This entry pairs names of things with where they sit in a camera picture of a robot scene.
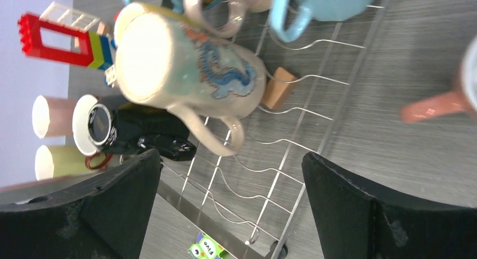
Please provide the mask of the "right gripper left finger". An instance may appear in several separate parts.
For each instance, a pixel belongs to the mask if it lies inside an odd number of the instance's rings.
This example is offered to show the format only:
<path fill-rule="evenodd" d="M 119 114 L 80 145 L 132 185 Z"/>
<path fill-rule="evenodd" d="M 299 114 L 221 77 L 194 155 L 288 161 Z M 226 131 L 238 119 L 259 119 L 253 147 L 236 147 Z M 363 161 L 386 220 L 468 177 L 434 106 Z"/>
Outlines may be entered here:
<path fill-rule="evenodd" d="M 139 258 L 160 175 L 152 149 L 101 173 L 1 188 L 1 257 Z"/>

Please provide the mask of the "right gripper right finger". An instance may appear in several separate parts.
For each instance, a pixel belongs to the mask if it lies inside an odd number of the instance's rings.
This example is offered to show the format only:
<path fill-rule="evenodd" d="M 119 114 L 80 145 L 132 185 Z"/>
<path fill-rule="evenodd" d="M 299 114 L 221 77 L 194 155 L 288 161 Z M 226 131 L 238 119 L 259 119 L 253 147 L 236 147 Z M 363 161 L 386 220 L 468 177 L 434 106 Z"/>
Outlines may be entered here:
<path fill-rule="evenodd" d="M 400 192 L 313 152 L 301 167 L 325 258 L 476 257 L 476 209 Z"/>

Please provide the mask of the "dark red mug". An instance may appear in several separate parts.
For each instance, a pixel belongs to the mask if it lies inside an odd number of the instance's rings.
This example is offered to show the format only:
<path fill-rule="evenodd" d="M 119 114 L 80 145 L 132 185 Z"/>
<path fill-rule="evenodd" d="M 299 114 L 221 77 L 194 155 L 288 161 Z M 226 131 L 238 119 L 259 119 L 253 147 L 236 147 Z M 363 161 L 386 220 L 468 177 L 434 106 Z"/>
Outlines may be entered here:
<path fill-rule="evenodd" d="M 102 161 L 95 158 L 101 155 L 100 150 L 89 139 L 88 117 L 89 111 L 97 103 L 96 96 L 83 95 L 77 101 L 72 118 L 73 139 L 78 150 L 85 156 L 85 166 L 88 169 L 105 169 L 111 158 L 110 154 L 104 154 Z"/>

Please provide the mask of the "yellow mug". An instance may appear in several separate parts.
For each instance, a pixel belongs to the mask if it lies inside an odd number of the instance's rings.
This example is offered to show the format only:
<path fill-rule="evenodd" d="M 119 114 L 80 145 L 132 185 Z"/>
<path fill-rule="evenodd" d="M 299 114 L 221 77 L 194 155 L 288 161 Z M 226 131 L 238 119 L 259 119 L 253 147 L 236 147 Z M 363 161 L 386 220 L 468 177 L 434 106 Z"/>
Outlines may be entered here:
<path fill-rule="evenodd" d="M 72 145 L 42 145 L 35 154 L 35 176 L 41 181 L 98 172 L 106 169 L 112 158 L 112 154 L 102 152 L 87 157 Z"/>

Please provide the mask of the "black mug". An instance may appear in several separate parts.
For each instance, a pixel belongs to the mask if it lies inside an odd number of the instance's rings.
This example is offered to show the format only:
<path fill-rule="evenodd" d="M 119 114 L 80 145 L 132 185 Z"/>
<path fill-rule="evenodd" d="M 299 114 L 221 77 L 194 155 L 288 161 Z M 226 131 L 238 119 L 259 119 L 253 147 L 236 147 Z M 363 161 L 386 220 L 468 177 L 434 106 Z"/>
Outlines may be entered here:
<path fill-rule="evenodd" d="M 165 109 L 135 104 L 122 95 L 100 98 L 89 111 L 88 138 L 101 152 L 136 155 L 150 149 L 174 161 L 190 161 L 197 147 L 188 127 Z"/>

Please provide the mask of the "light pink mug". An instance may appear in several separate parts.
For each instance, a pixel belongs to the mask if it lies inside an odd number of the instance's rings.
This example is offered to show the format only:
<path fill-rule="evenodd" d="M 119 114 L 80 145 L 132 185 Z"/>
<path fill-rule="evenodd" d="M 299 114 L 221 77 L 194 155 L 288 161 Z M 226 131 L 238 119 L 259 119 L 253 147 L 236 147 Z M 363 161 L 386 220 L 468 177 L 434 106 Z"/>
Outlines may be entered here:
<path fill-rule="evenodd" d="M 76 101 L 62 97 L 38 96 L 32 107 L 32 125 L 40 138 L 73 134 L 73 112 Z"/>

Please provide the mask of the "salmon pink mug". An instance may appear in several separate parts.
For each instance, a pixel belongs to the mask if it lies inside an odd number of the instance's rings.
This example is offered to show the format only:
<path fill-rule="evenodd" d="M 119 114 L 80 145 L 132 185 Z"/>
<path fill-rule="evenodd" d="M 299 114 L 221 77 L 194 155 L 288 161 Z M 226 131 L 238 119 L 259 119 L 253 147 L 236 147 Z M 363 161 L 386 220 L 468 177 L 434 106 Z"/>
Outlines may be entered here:
<path fill-rule="evenodd" d="M 413 123 L 453 113 L 466 113 L 476 118 L 476 38 L 466 48 L 454 76 L 453 88 L 402 107 L 400 119 Z"/>

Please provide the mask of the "beige cup tier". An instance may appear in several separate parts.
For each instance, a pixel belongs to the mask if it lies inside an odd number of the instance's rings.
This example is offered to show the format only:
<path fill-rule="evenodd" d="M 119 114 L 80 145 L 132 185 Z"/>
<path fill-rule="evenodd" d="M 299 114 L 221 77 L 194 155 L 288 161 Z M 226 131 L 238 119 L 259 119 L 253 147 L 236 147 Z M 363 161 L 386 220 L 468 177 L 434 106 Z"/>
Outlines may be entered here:
<path fill-rule="evenodd" d="M 241 119 L 259 105 L 267 82 L 262 60 L 159 6 L 134 2 L 118 13 L 114 86 L 131 102 L 177 116 L 211 152 L 239 152 Z"/>

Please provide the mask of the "wooden block under rack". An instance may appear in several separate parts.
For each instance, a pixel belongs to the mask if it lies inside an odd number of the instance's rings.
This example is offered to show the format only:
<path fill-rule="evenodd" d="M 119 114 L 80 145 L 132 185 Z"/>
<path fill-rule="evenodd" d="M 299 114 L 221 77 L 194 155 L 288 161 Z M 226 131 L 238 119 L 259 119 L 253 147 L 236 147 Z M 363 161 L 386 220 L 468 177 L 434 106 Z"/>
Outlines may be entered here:
<path fill-rule="evenodd" d="M 295 89 L 297 77 L 283 67 L 278 67 L 273 75 L 277 80 L 270 79 L 267 83 L 262 103 L 271 110 L 278 110 Z"/>

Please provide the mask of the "green owl toy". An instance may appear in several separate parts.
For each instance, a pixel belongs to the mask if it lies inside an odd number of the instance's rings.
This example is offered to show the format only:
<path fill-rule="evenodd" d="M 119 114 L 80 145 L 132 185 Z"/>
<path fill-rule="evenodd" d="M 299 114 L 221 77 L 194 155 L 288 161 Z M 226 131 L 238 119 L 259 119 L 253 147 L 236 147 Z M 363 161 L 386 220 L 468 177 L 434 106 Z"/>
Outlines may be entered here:
<path fill-rule="evenodd" d="M 203 232 L 199 232 L 196 242 L 189 249 L 188 254 L 191 258 L 199 259 L 227 259 L 229 253 L 214 239 Z"/>

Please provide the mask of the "blue white block car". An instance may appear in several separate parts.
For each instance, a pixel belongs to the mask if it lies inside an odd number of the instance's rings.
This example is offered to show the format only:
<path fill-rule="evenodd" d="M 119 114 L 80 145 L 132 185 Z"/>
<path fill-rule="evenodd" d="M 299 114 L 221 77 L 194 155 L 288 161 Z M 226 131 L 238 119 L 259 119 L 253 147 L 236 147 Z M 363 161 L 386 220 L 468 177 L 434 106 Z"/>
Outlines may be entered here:
<path fill-rule="evenodd" d="M 110 66 L 104 72 L 105 74 L 105 85 L 108 87 L 114 88 L 115 82 L 117 80 L 115 65 Z"/>

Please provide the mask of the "red block tower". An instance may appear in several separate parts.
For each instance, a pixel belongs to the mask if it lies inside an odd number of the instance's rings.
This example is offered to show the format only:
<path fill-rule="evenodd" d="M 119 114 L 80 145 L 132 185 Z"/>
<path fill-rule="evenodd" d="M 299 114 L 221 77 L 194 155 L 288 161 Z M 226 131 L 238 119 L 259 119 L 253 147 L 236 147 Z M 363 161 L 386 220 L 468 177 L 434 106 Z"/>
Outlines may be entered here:
<path fill-rule="evenodd" d="M 53 22 L 30 12 L 20 16 L 17 26 L 25 56 L 93 70 L 106 70 L 113 65 L 110 41 L 105 35 Z"/>

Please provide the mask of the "white grid block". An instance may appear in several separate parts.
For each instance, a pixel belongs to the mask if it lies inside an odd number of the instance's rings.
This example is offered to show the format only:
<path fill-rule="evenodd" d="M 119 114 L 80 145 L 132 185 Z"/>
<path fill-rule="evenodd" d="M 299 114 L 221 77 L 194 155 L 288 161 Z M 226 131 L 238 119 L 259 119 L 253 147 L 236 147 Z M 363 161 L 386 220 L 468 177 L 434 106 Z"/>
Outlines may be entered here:
<path fill-rule="evenodd" d="M 40 18 L 82 31 L 89 31 L 100 22 L 100 18 L 97 16 L 58 2 L 52 2 L 42 12 Z"/>

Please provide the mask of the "light blue mug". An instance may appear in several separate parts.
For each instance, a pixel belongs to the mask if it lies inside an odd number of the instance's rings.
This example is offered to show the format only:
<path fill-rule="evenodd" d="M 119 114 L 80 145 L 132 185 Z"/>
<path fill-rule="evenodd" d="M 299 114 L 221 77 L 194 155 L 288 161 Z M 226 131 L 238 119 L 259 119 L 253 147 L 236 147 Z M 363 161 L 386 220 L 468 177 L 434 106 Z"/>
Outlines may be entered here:
<path fill-rule="evenodd" d="M 285 28 L 290 0 L 273 0 L 269 13 L 270 28 L 283 42 L 297 40 L 311 20 L 344 21 L 361 14 L 374 0 L 294 0 L 298 14 Z"/>

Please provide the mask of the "pink upside-down cup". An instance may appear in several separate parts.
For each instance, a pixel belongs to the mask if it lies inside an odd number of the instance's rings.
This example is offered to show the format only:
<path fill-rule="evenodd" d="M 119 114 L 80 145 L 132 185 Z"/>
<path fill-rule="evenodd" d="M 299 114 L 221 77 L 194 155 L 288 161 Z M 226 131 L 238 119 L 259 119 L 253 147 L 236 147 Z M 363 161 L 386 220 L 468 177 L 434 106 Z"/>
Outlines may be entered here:
<path fill-rule="evenodd" d="M 238 33 L 248 13 L 260 13 L 271 8 L 272 0 L 217 0 L 206 9 L 206 0 L 183 0 L 185 15 L 209 33 L 231 38 Z"/>

